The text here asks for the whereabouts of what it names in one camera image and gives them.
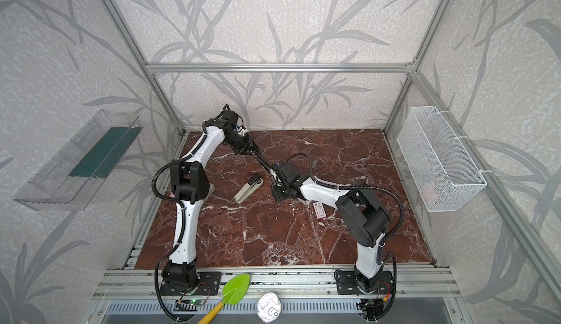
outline green strip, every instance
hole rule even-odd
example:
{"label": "green strip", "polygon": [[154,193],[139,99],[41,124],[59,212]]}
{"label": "green strip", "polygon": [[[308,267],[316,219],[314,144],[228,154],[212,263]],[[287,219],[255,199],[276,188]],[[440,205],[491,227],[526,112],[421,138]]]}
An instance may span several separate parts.
{"label": "green strip", "polygon": [[138,136],[142,127],[111,127],[69,176],[107,178],[117,162]]}

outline green garden trowel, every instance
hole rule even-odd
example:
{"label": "green garden trowel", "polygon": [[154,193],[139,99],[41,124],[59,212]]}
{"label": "green garden trowel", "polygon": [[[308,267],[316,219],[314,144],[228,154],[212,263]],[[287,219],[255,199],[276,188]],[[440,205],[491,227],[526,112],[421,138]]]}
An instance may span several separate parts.
{"label": "green garden trowel", "polygon": [[249,274],[240,274],[231,278],[222,289],[222,301],[220,301],[206,316],[204,316],[199,324],[208,324],[214,316],[220,312],[225,304],[237,304],[242,300],[249,287]]}

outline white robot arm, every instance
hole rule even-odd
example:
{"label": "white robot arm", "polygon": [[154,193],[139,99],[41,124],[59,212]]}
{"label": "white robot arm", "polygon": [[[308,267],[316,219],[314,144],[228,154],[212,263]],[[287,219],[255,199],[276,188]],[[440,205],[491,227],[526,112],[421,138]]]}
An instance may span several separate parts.
{"label": "white robot arm", "polygon": [[[310,173],[301,175],[289,160],[296,155],[306,156],[305,154],[295,154],[271,166],[260,155],[249,131],[237,124],[238,118],[239,116],[226,105],[220,115],[203,123],[204,132],[191,151],[160,169],[170,169],[174,197],[165,197],[157,192],[155,181],[161,172],[154,177],[154,193],[165,200],[175,201],[177,205],[174,247],[165,256],[169,257],[169,260],[162,272],[164,283],[172,284],[179,292],[188,292],[199,284],[195,264],[197,222],[201,207],[214,191],[204,169],[216,147],[226,143],[235,153],[253,155],[268,171],[273,182],[272,193],[277,202],[287,198],[302,198],[319,201],[339,210],[347,230],[358,243],[354,271],[356,284],[362,292],[372,292],[378,285],[383,271],[380,257],[385,240],[395,233],[403,222],[403,206],[399,199],[391,192],[378,187],[337,185],[317,179],[311,172],[311,165]],[[400,206],[399,221],[389,232],[387,227],[390,214],[378,200],[374,190],[389,193]]]}

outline enclosure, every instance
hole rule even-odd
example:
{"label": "enclosure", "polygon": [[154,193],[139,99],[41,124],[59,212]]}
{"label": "enclosure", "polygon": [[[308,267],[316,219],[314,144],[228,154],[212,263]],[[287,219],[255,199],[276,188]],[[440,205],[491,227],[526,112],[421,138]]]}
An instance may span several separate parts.
{"label": "enclosure", "polygon": [[[173,322],[154,266],[178,214],[153,177],[228,104],[271,164],[303,152],[403,201],[381,322],[561,322],[560,28],[561,0],[0,0],[0,321]],[[341,210],[277,202],[228,145],[205,172],[196,266],[220,290],[188,322],[240,273],[213,323],[261,322],[265,292],[277,322],[377,320],[380,291],[334,278],[361,252]]]}

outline marble surface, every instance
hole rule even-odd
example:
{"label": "marble surface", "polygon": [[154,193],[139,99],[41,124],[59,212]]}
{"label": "marble surface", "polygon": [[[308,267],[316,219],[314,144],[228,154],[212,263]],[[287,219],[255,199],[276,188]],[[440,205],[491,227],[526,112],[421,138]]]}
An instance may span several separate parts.
{"label": "marble surface", "polygon": [[[366,180],[396,192],[406,206],[405,221],[389,239],[384,252],[393,251],[398,262],[431,261],[380,130],[252,131],[251,135],[270,163],[305,152],[312,157],[316,176],[339,183]],[[198,137],[199,133],[189,134],[185,152]],[[305,158],[296,157],[293,161],[302,172],[307,171]],[[199,216],[198,267],[356,261],[356,242],[345,229],[340,214],[325,206],[327,217],[318,220],[311,202],[275,202],[269,179],[253,157],[234,155],[228,146],[220,145],[206,171],[216,191]],[[234,195],[255,172],[264,177],[263,186],[238,205]],[[397,205],[386,195],[378,196],[391,212],[393,226],[398,218]],[[171,249],[174,227],[174,203],[163,202],[136,268],[153,268],[156,260]]]}

